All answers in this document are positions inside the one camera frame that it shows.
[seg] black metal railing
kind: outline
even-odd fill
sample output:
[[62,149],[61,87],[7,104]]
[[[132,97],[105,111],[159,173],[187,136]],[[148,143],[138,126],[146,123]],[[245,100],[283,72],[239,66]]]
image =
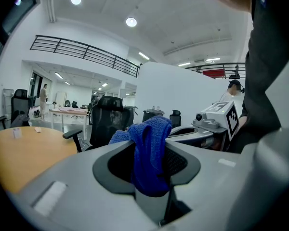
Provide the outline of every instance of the black metal railing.
[[221,63],[206,64],[194,67],[186,67],[192,71],[207,75],[211,78],[245,79],[245,63]]
[[92,45],[65,38],[36,35],[30,50],[48,51],[78,57],[111,67],[134,77],[138,77],[139,73],[139,66],[123,59],[122,57]]

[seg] person in black shirt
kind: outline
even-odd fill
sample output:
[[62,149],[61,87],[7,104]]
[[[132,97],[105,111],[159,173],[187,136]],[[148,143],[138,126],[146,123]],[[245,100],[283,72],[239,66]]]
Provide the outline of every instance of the person in black shirt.
[[228,150],[241,153],[245,145],[258,142],[265,134],[280,128],[265,91],[289,60],[289,0],[219,1],[251,13],[253,19],[240,130]]

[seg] blue cloth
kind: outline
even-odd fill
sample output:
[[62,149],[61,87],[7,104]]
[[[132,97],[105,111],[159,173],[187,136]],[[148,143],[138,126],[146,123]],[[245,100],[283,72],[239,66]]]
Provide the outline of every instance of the blue cloth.
[[155,116],[139,125],[133,125],[127,132],[116,131],[109,144],[132,140],[135,142],[134,165],[131,181],[142,194],[160,197],[169,191],[164,179],[162,159],[165,139],[171,132],[171,121]]

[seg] wooden table top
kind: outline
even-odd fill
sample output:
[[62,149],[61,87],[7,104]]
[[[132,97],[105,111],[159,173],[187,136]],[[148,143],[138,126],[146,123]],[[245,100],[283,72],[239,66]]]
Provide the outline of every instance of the wooden table top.
[[21,127],[22,137],[14,139],[13,129],[0,131],[0,182],[5,190],[19,192],[28,182],[62,159],[76,154],[73,139],[62,132]]
[[64,113],[64,114],[69,114],[69,115],[82,115],[82,116],[86,116],[88,113],[87,109],[82,109],[83,111],[75,111],[75,110],[68,110],[68,111],[63,111],[63,110],[59,110],[58,108],[56,109],[51,109],[50,112],[53,113]]

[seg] ceiling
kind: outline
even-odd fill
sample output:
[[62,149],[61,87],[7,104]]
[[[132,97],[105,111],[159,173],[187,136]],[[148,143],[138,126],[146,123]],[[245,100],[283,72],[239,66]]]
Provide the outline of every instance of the ceiling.
[[[90,88],[92,90],[98,90],[102,88],[99,92],[110,92],[118,94],[118,90],[121,86],[121,80],[111,78],[108,76],[100,75],[97,73],[81,70],[78,68],[72,68],[67,66],[47,64],[47,63],[33,63],[33,65],[38,66],[45,70],[47,73],[54,75],[57,82],[64,83],[67,82],[70,85],[80,86]],[[136,92],[136,86],[130,83],[126,83],[125,89],[127,93]]]
[[[53,0],[53,6],[57,18],[99,26],[151,59],[172,65],[212,57],[239,61],[249,38],[247,13],[217,0],[82,0],[78,6]],[[137,20],[136,27],[126,26],[128,17]],[[131,51],[128,58],[137,54]]]

